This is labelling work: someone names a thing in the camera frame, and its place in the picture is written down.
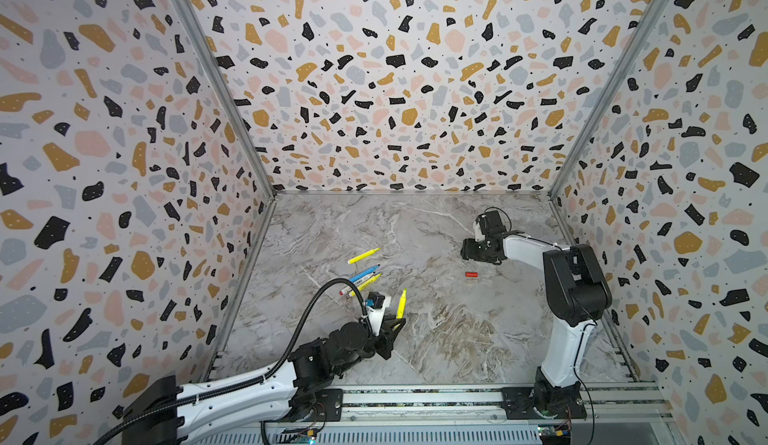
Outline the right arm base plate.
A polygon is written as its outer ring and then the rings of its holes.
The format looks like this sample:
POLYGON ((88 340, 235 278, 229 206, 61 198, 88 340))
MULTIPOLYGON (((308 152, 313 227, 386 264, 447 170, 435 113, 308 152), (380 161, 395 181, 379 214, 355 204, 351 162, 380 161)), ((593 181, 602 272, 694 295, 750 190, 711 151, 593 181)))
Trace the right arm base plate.
POLYGON ((508 420, 585 419, 578 385, 549 390, 546 386, 505 387, 501 389, 501 408, 508 420))

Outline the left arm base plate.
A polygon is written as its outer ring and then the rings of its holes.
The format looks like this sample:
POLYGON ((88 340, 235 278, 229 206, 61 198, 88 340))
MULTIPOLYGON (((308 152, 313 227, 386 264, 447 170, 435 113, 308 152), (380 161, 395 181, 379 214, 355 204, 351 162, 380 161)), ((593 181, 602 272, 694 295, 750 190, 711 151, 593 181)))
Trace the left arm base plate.
POLYGON ((289 422, 305 419, 339 422, 343 403, 344 391, 342 389, 323 389, 309 393, 297 392, 290 399, 290 409, 283 419, 289 422))

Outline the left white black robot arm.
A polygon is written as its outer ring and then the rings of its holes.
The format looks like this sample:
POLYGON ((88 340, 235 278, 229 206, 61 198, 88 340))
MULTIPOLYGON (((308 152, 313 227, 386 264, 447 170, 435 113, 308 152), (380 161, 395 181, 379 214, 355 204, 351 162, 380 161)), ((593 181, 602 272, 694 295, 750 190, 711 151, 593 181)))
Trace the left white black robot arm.
POLYGON ((184 386, 162 379, 126 410, 120 442, 194 444, 250 422, 336 422, 343 393, 331 387, 333 381, 375 355, 389 359, 405 324, 404 318, 386 318, 371 335, 366 325, 349 322, 298 347, 275 373, 265 367, 184 386))

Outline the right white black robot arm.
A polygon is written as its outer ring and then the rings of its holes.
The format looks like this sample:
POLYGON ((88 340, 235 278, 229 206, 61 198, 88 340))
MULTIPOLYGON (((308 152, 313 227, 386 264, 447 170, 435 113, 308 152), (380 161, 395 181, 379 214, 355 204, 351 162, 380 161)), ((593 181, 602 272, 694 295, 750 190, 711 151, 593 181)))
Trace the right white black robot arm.
POLYGON ((514 260, 543 274, 553 325, 547 354, 536 370, 531 400, 545 418, 574 411, 586 389, 580 378, 587 343, 597 321, 612 303, 611 292, 593 249, 558 245, 506 228, 507 214, 490 207, 474 221, 474 236, 463 241, 461 257, 499 265, 514 260))

